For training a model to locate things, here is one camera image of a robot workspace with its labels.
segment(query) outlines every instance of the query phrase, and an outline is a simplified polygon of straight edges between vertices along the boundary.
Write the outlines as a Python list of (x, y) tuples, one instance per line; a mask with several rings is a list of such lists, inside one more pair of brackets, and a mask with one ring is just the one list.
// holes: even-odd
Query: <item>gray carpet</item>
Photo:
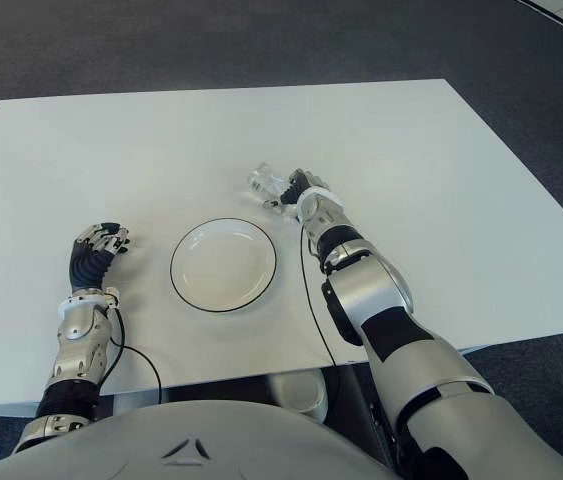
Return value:
[[(420, 78), (563, 206), (563, 28), (514, 0), (0, 0), (0, 99)], [(470, 359), (563, 453), (563, 336)]]

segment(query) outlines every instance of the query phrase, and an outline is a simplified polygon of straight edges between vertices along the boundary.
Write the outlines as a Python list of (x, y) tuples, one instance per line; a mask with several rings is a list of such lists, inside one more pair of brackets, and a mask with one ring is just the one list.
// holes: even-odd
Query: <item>robot chest logo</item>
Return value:
[(186, 438), (168, 453), (161, 457), (163, 465), (170, 466), (196, 466), (202, 467), (210, 460), (207, 450), (201, 443), (200, 439), (196, 439), (194, 443)]

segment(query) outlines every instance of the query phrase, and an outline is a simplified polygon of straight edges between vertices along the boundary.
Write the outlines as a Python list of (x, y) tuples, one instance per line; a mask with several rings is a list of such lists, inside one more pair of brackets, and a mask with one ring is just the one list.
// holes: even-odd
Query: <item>white plate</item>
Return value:
[(270, 285), (277, 256), (270, 237), (236, 218), (203, 223), (172, 254), (170, 278), (179, 296), (208, 312), (228, 312), (255, 301)]

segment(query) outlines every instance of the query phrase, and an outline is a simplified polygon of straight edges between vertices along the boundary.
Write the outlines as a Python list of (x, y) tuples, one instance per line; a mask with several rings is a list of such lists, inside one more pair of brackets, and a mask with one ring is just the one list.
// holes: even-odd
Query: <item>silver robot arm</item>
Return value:
[(106, 369), (106, 348), (118, 308), (115, 289), (102, 290), (117, 253), (126, 250), (128, 231), (116, 223), (88, 227), (74, 242), (69, 275), (72, 295), (59, 306), (59, 353), (36, 418), (26, 425), (13, 453), (78, 430), (94, 420)]
[(563, 479), (552, 450), (447, 341), (419, 325), (399, 272), (357, 232), (341, 201), (297, 170), (295, 204), (321, 271), (328, 310), (367, 351), (406, 478)]

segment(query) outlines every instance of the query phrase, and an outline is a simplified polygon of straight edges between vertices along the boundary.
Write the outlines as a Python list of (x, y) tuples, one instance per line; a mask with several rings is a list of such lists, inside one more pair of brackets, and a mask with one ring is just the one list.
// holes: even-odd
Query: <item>tabletop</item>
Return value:
[[(148, 92), (0, 102), (0, 404), (38, 400), (57, 352), (73, 238), (118, 221), (131, 250), (121, 291), (127, 343), (164, 385), (330, 363), (307, 307), (299, 228), (260, 208), (259, 163), (321, 176), (358, 230), (402, 272), (415, 316), (457, 348), (563, 333), (563, 209), (443, 80)], [(194, 226), (237, 217), (278, 257), (255, 302), (193, 309), (169, 261)], [(339, 364), (366, 359), (309, 291)], [(109, 355), (115, 352), (111, 347)], [(104, 393), (153, 388), (124, 355)]]

